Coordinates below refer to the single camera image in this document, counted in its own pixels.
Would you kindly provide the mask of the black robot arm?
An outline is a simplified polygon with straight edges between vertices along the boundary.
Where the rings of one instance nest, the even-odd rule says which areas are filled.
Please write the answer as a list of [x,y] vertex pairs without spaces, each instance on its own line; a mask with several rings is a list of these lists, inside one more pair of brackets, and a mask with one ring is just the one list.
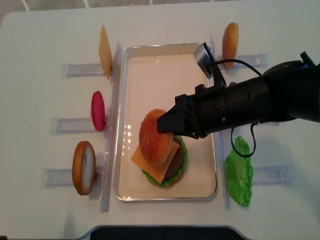
[[306,53],[264,74],[226,86],[219,78],[212,87],[200,84],[193,95],[182,94],[157,119],[161,133],[194,139],[250,123],[320,120],[320,67]]

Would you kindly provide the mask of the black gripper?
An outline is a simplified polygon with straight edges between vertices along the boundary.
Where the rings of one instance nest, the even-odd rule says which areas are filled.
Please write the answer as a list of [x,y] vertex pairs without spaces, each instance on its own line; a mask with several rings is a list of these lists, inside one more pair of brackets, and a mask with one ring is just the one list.
[[217,131],[226,113],[226,89],[201,84],[194,94],[175,97],[175,105],[156,121],[158,132],[199,139]]

